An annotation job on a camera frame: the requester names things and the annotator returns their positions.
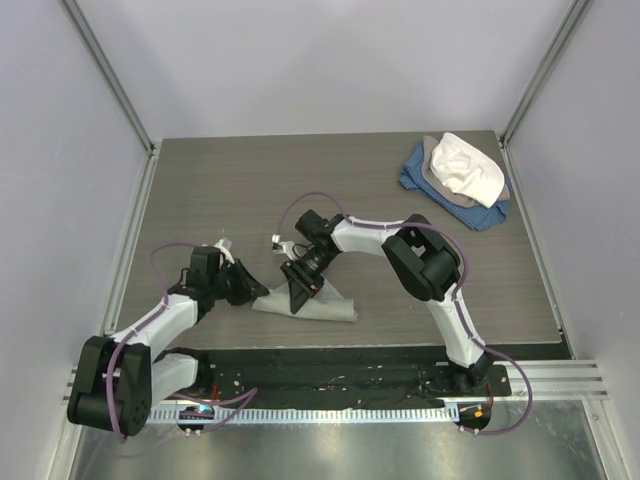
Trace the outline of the left aluminium frame post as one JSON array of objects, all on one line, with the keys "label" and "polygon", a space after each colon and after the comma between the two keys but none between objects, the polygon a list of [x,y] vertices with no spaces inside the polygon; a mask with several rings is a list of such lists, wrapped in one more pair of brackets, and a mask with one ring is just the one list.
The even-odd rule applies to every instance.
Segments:
[{"label": "left aluminium frame post", "polygon": [[116,104],[122,111],[143,150],[148,155],[151,155],[155,148],[154,141],[151,139],[144,127],[81,6],[76,0],[60,0],[59,4],[79,35],[84,47],[91,57],[91,60],[105,81],[114,100],[116,101]]}]

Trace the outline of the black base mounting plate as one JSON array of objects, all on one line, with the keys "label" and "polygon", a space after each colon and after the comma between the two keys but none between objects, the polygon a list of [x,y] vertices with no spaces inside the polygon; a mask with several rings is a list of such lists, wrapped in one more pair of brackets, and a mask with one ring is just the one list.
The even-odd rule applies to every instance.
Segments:
[{"label": "black base mounting plate", "polygon": [[480,385],[460,386],[438,346],[176,351],[197,358],[204,376],[185,394],[229,400],[255,389],[256,409],[408,409],[512,393],[498,364]]}]

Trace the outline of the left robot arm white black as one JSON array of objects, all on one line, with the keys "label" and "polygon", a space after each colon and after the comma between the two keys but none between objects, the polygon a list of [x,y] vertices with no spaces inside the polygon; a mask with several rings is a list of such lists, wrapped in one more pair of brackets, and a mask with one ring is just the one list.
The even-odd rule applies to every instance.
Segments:
[{"label": "left robot arm white black", "polygon": [[152,408],[169,397],[213,399],[215,381],[205,354],[173,349],[171,343],[217,302],[243,306],[268,292],[232,255],[229,241],[192,246],[188,266],[154,308],[129,327],[84,343],[67,420],[125,439],[138,434]]}]

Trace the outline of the front aluminium frame rail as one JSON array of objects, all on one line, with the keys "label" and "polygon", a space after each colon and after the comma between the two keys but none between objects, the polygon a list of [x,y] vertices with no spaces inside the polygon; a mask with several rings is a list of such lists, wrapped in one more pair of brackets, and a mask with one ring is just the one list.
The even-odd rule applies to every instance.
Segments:
[{"label": "front aluminium frame rail", "polygon": [[490,402],[499,398],[575,399],[604,395],[595,365],[533,363],[520,368],[494,365],[484,386],[464,393],[454,388],[448,365],[392,364],[219,364],[209,387],[188,387],[195,398],[218,393],[220,402],[256,390],[257,409],[344,410],[439,408],[445,402]]}]

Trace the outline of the blue checked cloth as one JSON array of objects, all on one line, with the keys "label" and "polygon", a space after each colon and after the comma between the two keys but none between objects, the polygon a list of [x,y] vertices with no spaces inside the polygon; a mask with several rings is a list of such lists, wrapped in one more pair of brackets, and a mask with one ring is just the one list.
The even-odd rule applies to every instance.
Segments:
[{"label": "blue checked cloth", "polygon": [[406,190],[433,200],[466,227],[474,231],[485,231],[507,220],[511,204],[509,199],[497,201],[491,208],[486,208],[482,205],[469,207],[456,205],[446,199],[424,179],[421,173],[423,161],[423,144],[419,142],[400,170],[399,183]]}]

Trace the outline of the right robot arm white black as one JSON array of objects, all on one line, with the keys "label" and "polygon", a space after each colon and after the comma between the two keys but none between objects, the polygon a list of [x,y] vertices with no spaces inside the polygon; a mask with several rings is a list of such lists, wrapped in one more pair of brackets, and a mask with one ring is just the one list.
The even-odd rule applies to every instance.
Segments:
[{"label": "right robot arm white black", "polygon": [[461,258],[426,218],[413,215],[395,223],[359,220],[338,214],[331,219],[305,212],[295,229],[309,246],[302,256],[275,235],[272,246],[286,254],[281,265],[289,289],[289,306],[298,312],[325,282],[324,272],[341,254],[384,257],[405,291],[425,303],[445,342],[454,388],[472,395],[488,381],[494,356],[486,350],[462,294]]}]

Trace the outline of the right aluminium frame post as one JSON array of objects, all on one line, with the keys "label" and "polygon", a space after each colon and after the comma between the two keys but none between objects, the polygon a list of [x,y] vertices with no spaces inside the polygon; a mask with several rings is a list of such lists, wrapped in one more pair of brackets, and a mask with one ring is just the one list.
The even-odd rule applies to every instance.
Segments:
[{"label": "right aluminium frame post", "polygon": [[546,82],[550,79],[556,65],[584,21],[592,4],[592,0],[574,0],[571,2],[533,76],[529,80],[504,132],[499,136],[499,142],[503,148],[506,148],[515,138],[529,110],[542,92]]}]

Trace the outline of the grey cloth napkin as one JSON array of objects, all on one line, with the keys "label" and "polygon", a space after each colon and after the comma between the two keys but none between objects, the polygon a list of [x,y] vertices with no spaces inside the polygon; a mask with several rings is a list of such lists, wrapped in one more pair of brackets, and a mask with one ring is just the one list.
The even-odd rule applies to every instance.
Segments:
[{"label": "grey cloth napkin", "polygon": [[289,286],[283,284],[259,297],[252,304],[254,311],[288,316],[302,320],[354,323],[357,320],[354,300],[344,298],[326,281],[320,292],[305,302],[296,312],[290,310]]}]

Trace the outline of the aluminium frame post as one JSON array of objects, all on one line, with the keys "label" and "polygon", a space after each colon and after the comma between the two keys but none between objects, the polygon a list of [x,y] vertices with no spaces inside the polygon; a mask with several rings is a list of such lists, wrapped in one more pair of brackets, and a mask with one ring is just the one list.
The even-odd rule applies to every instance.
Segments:
[{"label": "aluminium frame post", "polygon": [[122,111],[143,150],[148,155],[151,155],[155,148],[154,141],[151,139],[144,127],[81,6],[76,0],[60,0],[59,4],[79,35],[84,47],[91,57],[91,60],[105,81],[114,100],[116,101],[116,104]]},{"label": "aluminium frame post", "polygon": [[592,0],[574,0],[571,2],[533,76],[529,80],[504,132],[499,136],[499,142],[503,148],[506,148],[515,138],[529,110],[542,92],[546,82],[550,79],[556,65],[584,21],[592,4]]}]

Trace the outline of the beige grey cloth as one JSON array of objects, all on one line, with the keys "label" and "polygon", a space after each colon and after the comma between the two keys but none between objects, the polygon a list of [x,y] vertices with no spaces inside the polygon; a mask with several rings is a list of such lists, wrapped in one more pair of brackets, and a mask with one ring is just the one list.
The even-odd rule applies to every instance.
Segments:
[{"label": "beige grey cloth", "polygon": [[[423,161],[423,164],[422,164],[422,167],[421,167],[421,173],[422,173],[424,179],[429,184],[431,184],[439,193],[441,193],[446,199],[448,199],[449,201],[451,201],[452,203],[454,203],[456,205],[463,206],[463,207],[479,205],[473,199],[467,198],[467,197],[462,196],[462,195],[456,195],[456,194],[450,192],[446,187],[444,187],[438,181],[438,179],[429,170],[431,152],[434,149],[434,147],[440,142],[440,140],[437,140],[436,138],[434,138],[432,136],[429,136],[429,135],[425,135],[422,138],[422,144],[423,144],[423,149],[424,149],[424,161]],[[502,192],[502,194],[500,196],[499,201],[500,200],[510,199],[510,197],[511,197],[510,189],[509,189],[509,187],[507,185],[507,181],[506,181],[506,187],[504,188],[504,190],[503,190],[503,192]]]}]

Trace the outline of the white cloth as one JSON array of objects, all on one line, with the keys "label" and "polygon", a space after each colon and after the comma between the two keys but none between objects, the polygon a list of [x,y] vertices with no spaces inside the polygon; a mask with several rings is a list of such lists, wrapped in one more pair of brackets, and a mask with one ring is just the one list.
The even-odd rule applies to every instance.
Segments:
[{"label": "white cloth", "polygon": [[429,170],[450,192],[491,208],[506,187],[501,168],[481,150],[446,132],[431,152]]}]

